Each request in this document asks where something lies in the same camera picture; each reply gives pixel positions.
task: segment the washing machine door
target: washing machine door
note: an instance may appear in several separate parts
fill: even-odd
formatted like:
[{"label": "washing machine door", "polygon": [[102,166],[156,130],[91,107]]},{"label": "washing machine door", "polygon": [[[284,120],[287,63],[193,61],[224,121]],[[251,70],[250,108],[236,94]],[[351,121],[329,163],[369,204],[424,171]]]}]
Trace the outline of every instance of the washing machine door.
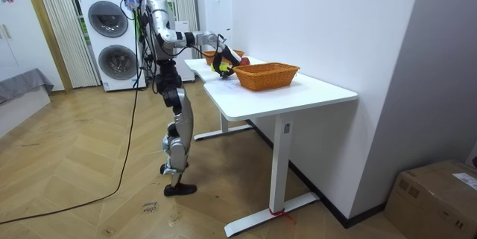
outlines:
[{"label": "washing machine door", "polygon": [[98,1],[89,8],[88,18],[91,26],[106,37],[119,37],[127,30],[127,18],[116,4]]},{"label": "washing machine door", "polygon": [[112,79],[127,80],[136,76],[136,55],[122,45],[110,45],[99,54],[100,69]]}]

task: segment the table top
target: table top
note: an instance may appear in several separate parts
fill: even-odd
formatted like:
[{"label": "table top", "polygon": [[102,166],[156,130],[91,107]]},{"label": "table top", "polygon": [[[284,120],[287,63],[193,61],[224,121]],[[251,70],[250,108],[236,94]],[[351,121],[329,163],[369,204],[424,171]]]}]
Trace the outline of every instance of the table top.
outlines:
[{"label": "table top", "polygon": [[[265,63],[248,58],[250,64]],[[355,92],[300,73],[293,78],[290,86],[254,92],[242,87],[236,74],[227,79],[220,78],[205,59],[186,60],[186,64],[205,83],[203,87],[207,94],[228,121],[293,112],[358,98]]]}]

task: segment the white table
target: white table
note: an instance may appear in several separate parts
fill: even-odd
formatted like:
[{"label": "white table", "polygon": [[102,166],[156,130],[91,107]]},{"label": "white table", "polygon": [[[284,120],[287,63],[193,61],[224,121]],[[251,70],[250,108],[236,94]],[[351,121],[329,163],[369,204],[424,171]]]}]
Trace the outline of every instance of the white table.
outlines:
[{"label": "white table", "polygon": [[[248,57],[250,64],[265,63]],[[314,193],[285,201],[285,185],[288,172],[288,156],[290,140],[293,131],[293,112],[332,103],[355,100],[358,95],[338,86],[297,74],[290,86],[253,92],[240,86],[239,79],[234,74],[227,79],[221,79],[206,64],[205,59],[186,60],[189,68],[205,83],[205,91],[221,112],[221,130],[202,135],[194,139],[219,136],[230,131],[250,128],[249,125],[228,129],[227,121],[242,121],[250,118],[275,115],[274,154],[269,207],[272,212],[288,212],[318,200]],[[225,233],[230,237],[245,229],[263,223],[274,217],[269,209],[231,222],[225,226]]]}]

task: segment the orange basket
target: orange basket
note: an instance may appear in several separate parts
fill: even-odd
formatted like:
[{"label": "orange basket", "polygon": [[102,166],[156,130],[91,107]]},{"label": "orange basket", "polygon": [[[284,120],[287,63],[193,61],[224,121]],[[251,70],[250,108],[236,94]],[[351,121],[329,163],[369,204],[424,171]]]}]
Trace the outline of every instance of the orange basket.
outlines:
[{"label": "orange basket", "polygon": [[240,84],[252,91],[261,91],[289,86],[300,67],[282,63],[266,63],[248,66],[236,66]]},{"label": "orange basket", "polygon": [[[240,50],[234,50],[234,51],[237,53],[237,55],[238,55],[239,57],[243,57],[244,54],[245,54],[245,52],[240,51]],[[214,51],[204,51],[203,54],[204,54],[204,56],[205,56],[205,58],[206,58],[207,65],[210,65],[210,64],[212,64],[212,63],[214,62],[215,50],[214,50]],[[230,63],[230,61],[227,60],[225,57],[222,57],[222,62],[232,64],[232,63]]]}]

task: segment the wooden floor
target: wooden floor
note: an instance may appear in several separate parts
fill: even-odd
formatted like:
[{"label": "wooden floor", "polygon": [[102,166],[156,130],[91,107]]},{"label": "wooden floor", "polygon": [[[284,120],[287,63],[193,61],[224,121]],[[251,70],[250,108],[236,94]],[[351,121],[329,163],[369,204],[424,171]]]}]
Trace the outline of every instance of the wooden floor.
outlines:
[{"label": "wooden floor", "polygon": [[[219,128],[202,83],[186,85],[194,133]],[[115,190],[127,148],[134,91],[101,87],[51,97],[51,103],[0,138],[0,221],[84,203]],[[268,207],[271,150],[252,130],[192,142],[183,182],[198,192],[165,198],[169,176],[160,145],[171,110],[139,92],[130,156],[119,192],[107,200],[0,226],[0,238],[225,238],[224,225]],[[308,190],[288,172],[286,198]],[[236,238],[404,238],[381,214],[345,230],[319,202]]]}]

